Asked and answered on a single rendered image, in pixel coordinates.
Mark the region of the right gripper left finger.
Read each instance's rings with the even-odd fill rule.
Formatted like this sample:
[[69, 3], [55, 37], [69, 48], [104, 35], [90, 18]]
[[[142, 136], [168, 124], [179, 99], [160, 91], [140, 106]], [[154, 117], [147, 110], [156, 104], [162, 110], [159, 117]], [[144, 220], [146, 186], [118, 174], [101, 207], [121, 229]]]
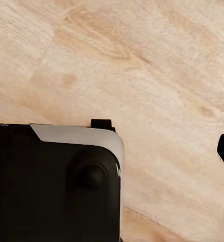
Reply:
[[0, 180], [17, 153], [17, 146], [12, 134], [0, 137]]

